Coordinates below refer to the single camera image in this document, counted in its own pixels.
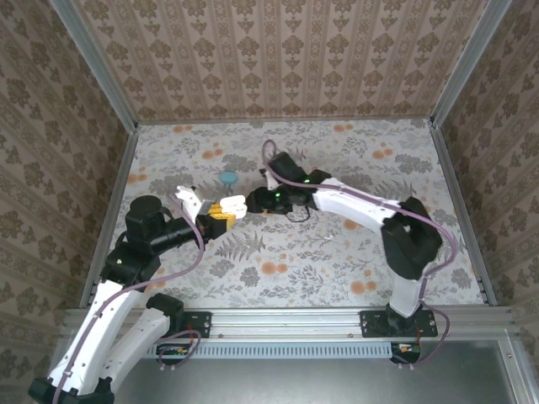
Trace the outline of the floral printed tablecloth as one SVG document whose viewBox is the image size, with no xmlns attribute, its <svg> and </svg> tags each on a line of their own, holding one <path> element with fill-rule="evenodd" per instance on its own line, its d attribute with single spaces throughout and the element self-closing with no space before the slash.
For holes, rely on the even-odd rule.
<svg viewBox="0 0 539 404">
<path fill-rule="evenodd" d="M 427 121 L 337 120 L 143 125 L 122 197 L 115 232 L 125 229 L 131 202 L 143 195 L 170 206 L 178 185 L 209 198 L 249 194 L 262 186 L 261 146 L 272 140 L 305 171 L 320 169 L 349 186 L 385 199 L 419 199 L 457 245 L 444 244 L 425 292 L 431 305 L 478 305 L 483 297 L 468 256 Z M 222 171 L 237 183 L 225 185 Z M 164 293 L 189 308 L 383 306 L 392 275 L 375 232 L 313 210 L 246 215 L 209 243 L 199 265 L 193 243 L 163 254 L 160 280 L 146 295 Z"/>
</svg>

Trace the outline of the small circuit board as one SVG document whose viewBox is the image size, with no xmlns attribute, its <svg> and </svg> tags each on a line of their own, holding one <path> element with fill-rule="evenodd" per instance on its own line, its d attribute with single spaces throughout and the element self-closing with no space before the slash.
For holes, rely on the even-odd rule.
<svg viewBox="0 0 539 404">
<path fill-rule="evenodd" d="M 190 351 L 189 343 L 164 343 L 157 345 L 156 355 L 162 359 L 184 358 Z"/>
<path fill-rule="evenodd" d="M 392 357 L 395 364 L 415 364 L 419 361 L 421 347 L 418 343 L 391 343 Z"/>
</svg>

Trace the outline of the grey metal panel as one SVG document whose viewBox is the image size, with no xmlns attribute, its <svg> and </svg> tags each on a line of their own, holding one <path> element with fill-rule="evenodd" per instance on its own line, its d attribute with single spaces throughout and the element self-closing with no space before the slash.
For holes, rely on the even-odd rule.
<svg viewBox="0 0 539 404">
<path fill-rule="evenodd" d="M 162 371 L 143 361 L 117 404 L 516 404 L 497 371 L 383 360 L 193 360 Z"/>
</svg>

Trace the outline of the aluminium frame side rail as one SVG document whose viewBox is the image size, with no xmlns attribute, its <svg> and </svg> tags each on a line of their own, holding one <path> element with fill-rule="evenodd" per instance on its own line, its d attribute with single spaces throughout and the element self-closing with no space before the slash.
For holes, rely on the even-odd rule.
<svg viewBox="0 0 539 404">
<path fill-rule="evenodd" d="M 440 128 L 436 127 L 430 120 L 427 120 L 427 124 L 440 161 L 441 169 L 446 179 L 447 188 L 456 212 L 456 218 L 458 219 L 462 231 L 462 238 L 467 247 L 472 268 L 475 271 L 483 301 L 490 306 L 496 306 L 498 305 L 498 301 L 494 293 L 494 288 L 489 279 L 488 271 L 483 261 L 483 256 L 475 232 L 472 228 L 472 222 L 467 212 L 467 207 L 442 132 Z"/>
<path fill-rule="evenodd" d="M 137 141 L 138 134 L 136 131 L 128 135 L 115 184 L 110 194 L 109 205 L 104 216 L 104 222 L 99 233 L 99 239 L 88 271 L 88 277 L 84 285 L 83 294 L 79 301 L 80 308 L 86 307 L 92 300 L 93 288 L 99 282 L 99 275 L 109 252 L 110 244 L 112 243 L 115 223 L 120 212 L 121 201 L 130 174 L 131 164 L 134 160 Z"/>
</svg>

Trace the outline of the long aluminium base rail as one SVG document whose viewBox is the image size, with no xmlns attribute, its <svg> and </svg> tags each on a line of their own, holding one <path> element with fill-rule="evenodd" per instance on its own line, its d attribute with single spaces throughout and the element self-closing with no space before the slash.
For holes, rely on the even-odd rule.
<svg viewBox="0 0 539 404">
<path fill-rule="evenodd" d="M 200 319 L 209 330 L 208 341 L 292 342 L 360 341 L 371 326 L 372 307 L 204 309 Z M 519 336 L 511 310 L 502 306 L 440 306 L 429 325 L 411 338 L 422 342 L 440 339 L 449 328 L 448 341 L 493 341 Z"/>
</svg>

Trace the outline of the aluminium frame post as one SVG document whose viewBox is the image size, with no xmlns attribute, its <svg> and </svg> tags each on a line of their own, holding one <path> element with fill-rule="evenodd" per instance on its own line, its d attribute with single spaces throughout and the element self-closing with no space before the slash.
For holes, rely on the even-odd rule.
<svg viewBox="0 0 539 404">
<path fill-rule="evenodd" d="M 50 0 L 58 17 L 72 37 L 77 49 L 86 61 L 98 85 L 109 100 L 118 119 L 128 134 L 136 132 L 137 118 L 131 110 L 118 81 L 109 69 L 98 42 L 83 22 L 74 0 Z"/>
<path fill-rule="evenodd" d="M 440 128 L 451 112 L 451 108 L 461 94 L 489 41 L 494 36 L 511 2 L 512 0 L 488 0 L 481 18 L 478 20 L 459 61 L 430 114 L 431 124 L 435 128 Z"/>
</svg>

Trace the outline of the aluminium lower frame rail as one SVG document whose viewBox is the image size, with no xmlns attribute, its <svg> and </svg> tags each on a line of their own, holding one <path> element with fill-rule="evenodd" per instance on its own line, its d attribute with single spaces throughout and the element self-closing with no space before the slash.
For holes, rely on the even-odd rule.
<svg viewBox="0 0 539 404">
<path fill-rule="evenodd" d="M 539 404 L 539 385 L 523 343 L 506 338 L 499 350 L 516 404 Z"/>
</svg>

